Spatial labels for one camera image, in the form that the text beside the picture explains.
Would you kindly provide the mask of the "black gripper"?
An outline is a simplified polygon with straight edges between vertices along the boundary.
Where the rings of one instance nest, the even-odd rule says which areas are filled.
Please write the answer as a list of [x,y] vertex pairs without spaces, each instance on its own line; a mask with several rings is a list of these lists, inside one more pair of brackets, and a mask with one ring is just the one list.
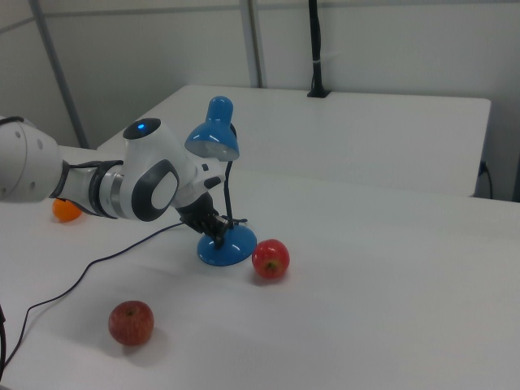
[[232,222],[226,216],[219,215],[209,193],[204,193],[190,205],[176,207],[175,210],[184,224],[213,239],[215,249],[223,246],[224,233],[232,226]]

